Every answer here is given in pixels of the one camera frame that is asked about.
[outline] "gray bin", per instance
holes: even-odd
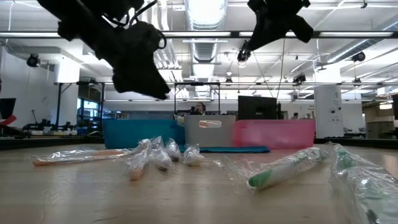
[[[200,147],[232,147],[235,121],[231,115],[187,115],[185,142]]]

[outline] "computer monitor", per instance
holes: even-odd
[[[0,99],[0,119],[8,119],[14,112],[16,98]]]
[[[238,119],[277,119],[276,98],[238,96]]]

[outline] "pink bin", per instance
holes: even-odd
[[[315,120],[241,120],[235,122],[234,146],[304,149],[313,146]]]

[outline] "blue cloth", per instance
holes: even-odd
[[[185,152],[185,147],[180,146],[181,152]],[[265,146],[258,147],[201,147],[200,152],[233,152],[233,153],[262,153],[271,150]]]
[[[107,149],[134,148],[143,139],[162,136],[165,143],[169,138],[177,144],[185,144],[184,127],[175,120],[104,120],[104,140]]]

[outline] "wooden table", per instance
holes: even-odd
[[[102,148],[0,151],[1,223],[347,223],[334,210],[328,163],[261,193],[242,195],[217,166],[177,164],[169,173],[149,166],[140,181],[131,182],[120,160],[48,167],[33,167],[29,160],[31,154]],[[398,151],[348,149],[398,177]],[[291,153],[204,155],[272,162]]]

